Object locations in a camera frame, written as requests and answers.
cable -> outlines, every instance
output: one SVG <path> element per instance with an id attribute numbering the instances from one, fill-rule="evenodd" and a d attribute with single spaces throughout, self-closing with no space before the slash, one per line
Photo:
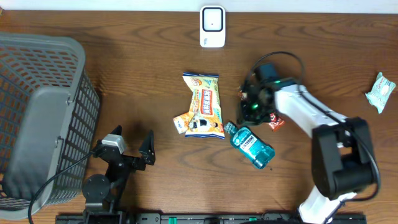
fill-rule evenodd
<path id="1" fill-rule="evenodd" d="M 331 217 L 334 217 L 334 215 L 337 213 L 337 211 L 346 203 L 346 202 L 364 202 L 367 200 L 371 200 L 373 199 L 380 191 L 380 187 L 381 187 L 381 178 L 380 178 L 380 171 L 379 168 L 377 166 L 376 160 L 374 159 L 374 157 L 372 156 L 370 150 L 368 149 L 367 145 L 364 143 L 364 141 L 355 133 L 353 132 L 347 125 L 345 125 L 345 123 L 341 122 L 339 119 L 337 119 L 336 117 L 334 117 L 333 115 L 330 114 L 329 111 L 325 111 L 322 108 L 320 108 L 318 105 L 316 105 L 314 102 L 310 101 L 305 95 L 304 92 L 300 89 L 300 86 L 303 83 L 303 79 L 305 76 L 305 66 L 303 61 L 301 60 L 300 57 L 298 57 L 297 55 L 290 53 L 290 52 L 284 52 L 284 51 L 279 51 L 279 52 L 271 52 L 269 54 L 266 54 L 264 56 L 262 56 L 250 69 L 247 78 L 244 81 L 244 86 L 246 86 L 249 82 L 249 79 L 254 71 L 254 69 L 257 67 L 257 65 L 262 62 L 265 58 L 271 56 L 271 55 L 275 55 L 275 54 L 285 54 L 285 55 L 289 55 L 292 56 L 293 58 L 295 58 L 300 66 L 301 66 L 301 75 L 299 77 L 298 83 L 297 83 L 297 91 L 300 94 L 300 96 L 307 101 L 308 103 L 310 103 L 313 107 L 315 107 L 316 109 L 318 109 L 319 111 L 321 111 L 323 114 L 325 114 L 327 117 L 329 117 L 330 119 L 332 119 L 333 121 L 335 121 L 336 123 L 338 123 L 339 125 L 341 125 L 346 131 L 348 131 L 350 133 L 350 135 L 357 141 L 360 143 L 360 145 L 362 145 L 365 153 L 367 154 L 367 156 L 369 157 L 369 160 L 371 161 L 371 165 L 373 166 L 374 169 L 374 173 L 375 173 L 375 178 L 376 178 L 376 189 L 373 192 L 372 195 L 365 197 L 365 198 L 352 198 L 352 199 L 346 199 L 346 200 L 342 200 L 340 202 L 340 205 L 336 208 L 335 211 L 332 212 L 332 214 L 325 219 L 324 223 L 326 223 Z"/>
<path id="2" fill-rule="evenodd" d="M 52 176 L 51 178 L 49 178 L 48 181 L 46 181 L 46 183 L 44 183 L 40 189 L 36 192 L 36 194 L 33 196 L 32 200 L 30 201 L 29 204 L 29 208 L 27 210 L 27 217 L 29 219 L 29 223 L 30 224 L 34 224 L 33 223 L 33 219 L 32 219 L 32 207 L 33 204 L 35 203 L 35 201 L 37 200 L 37 198 L 39 197 L 39 195 L 42 193 L 42 191 L 44 190 L 44 188 L 51 183 L 51 181 L 55 180 L 58 176 L 62 175 L 63 173 L 65 173 L 66 171 L 74 168 L 75 166 L 77 166 L 79 163 L 83 162 L 85 159 L 89 158 L 92 154 L 94 154 L 94 151 L 89 152 L 87 155 L 83 156 L 83 158 L 81 158 L 80 160 L 76 161 L 74 164 L 68 166 L 67 168 L 65 168 L 64 170 L 62 170 L 61 172 L 59 172 L 58 174 L 55 174 L 54 176 Z"/>

light blue packet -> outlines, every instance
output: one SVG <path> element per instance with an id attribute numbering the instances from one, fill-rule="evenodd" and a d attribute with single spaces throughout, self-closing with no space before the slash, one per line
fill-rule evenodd
<path id="1" fill-rule="evenodd" d="M 369 93 L 365 93 L 369 103 L 377 108 L 379 114 L 383 111 L 384 106 L 386 105 L 387 100 L 395 87 L 395 83 L 384 78 L 383 74 L 379 72 L 372 90 Z"/>

basket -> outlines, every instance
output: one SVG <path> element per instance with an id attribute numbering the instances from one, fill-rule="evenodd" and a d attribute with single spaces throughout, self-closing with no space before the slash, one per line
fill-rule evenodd
<path id="1" fill-rule="evenodd" d="M 26 218 L 40 186 L 90 150 L 100 101 L 84 64 L 71 38 L 0 33 L 0 218 Z M 75 197 L 85 167 L 49 184 L 32 212 Z"/>

wooden surface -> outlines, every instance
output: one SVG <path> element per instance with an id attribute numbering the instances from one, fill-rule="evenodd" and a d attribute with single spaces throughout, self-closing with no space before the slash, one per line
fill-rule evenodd
<path id="1" fill-rule="evenodd" d="M 188 111 L 192 96 L 182 72 L 220 75 L 226 122 L 236 119 L 236 89 L 251 65 L 272 51 L 294 52 L 306 63 L 305 85 L 315 97 L 341 114 L 368 121 L 381 169 L 381 193 L 375 200 L 348 203 L 342 210 L 364 212 L 369 223 L 383 224 L 398 219 L 397 90 L 382 114 L 369 105 L 364 93 L 379 71 L 398 83 L 397 28 L 398 16 L 389 15 L 229 13 L 225 47 L 203 49 L 199 13 L 4 11 L 0 17 L 1 31 L 69 36 L 84 46 L 86 70 L 103 97 L 96 139 L 121 124 L 127 153 L 136 155 L 146 132 L 154 130 L 155 166 L 132 175 L 123 196 L 123 204 L 133 210 L 296 209 L 313 182 L 310 139 L 293 121 L 287 119 L 277 133 L 266 124 L 252 129 L 276 151 L 264 170 L 253 168 L 228 140 L 184 138 L 172 122 Z M 271 60 L 281 75 L 299 74 L 292 59 Z M 91 158 L 86 175 L 105 170 L 101 159 Z M 59 213 L 83 211 L 84 202 L 79 196 L 45 207 L 34 220 L 53 223 Z"/>

white wall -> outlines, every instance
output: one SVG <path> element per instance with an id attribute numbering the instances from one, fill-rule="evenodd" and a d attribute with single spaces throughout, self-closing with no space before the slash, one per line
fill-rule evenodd
<path id="1" fill-rule="evenodd" d="M 398 0 L 0 0 L 3 9 L 199 11 L 219 4 L 228 12 L 398 13 Z"/>

